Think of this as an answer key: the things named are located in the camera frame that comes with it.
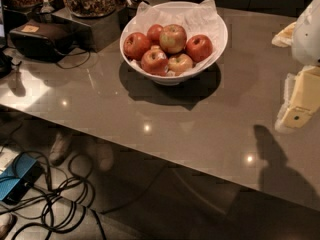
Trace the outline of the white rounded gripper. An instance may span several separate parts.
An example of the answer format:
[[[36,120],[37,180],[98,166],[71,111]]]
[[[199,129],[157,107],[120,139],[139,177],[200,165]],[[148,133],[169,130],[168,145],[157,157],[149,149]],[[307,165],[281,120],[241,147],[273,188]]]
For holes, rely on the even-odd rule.
[[[312,0],[296,23],[277,33],[271,43],[290,47],[292,56],[304,66],[297,74],[288,74],[275,129],[291,133],[306,125],[320,108],[320,0]]]

